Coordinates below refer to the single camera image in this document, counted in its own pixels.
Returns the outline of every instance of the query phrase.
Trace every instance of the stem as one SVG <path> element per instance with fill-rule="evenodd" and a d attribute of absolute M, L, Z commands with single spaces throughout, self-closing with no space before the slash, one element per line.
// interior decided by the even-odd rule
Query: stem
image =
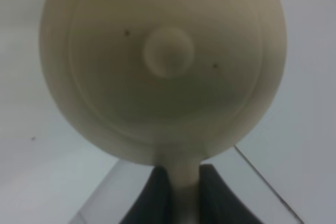
<path fill-rule="evenodd" d="M 167 169 L 173 190 L 173 223 L 199 224 L 199 169 L 198 159 L 169 162 Z"/>

